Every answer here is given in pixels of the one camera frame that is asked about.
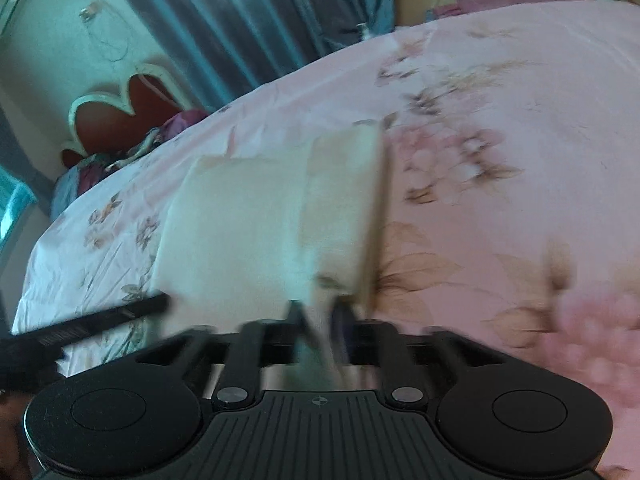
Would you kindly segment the person's left hand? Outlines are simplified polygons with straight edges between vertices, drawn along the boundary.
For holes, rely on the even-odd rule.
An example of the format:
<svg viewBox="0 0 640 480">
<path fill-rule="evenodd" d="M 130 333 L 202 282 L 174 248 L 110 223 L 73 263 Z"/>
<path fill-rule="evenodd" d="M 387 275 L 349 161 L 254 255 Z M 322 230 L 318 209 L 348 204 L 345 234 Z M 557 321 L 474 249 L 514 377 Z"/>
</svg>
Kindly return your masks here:
<svg viewBox="0 0 640 480">
<path fill-rule="evenodd" d="M 21 426 L 26 406 L 32 396 L 28 393 L 1 395 L 1 478 L 31 479 L 28 458 L 21 439 Z"/>
</svg>

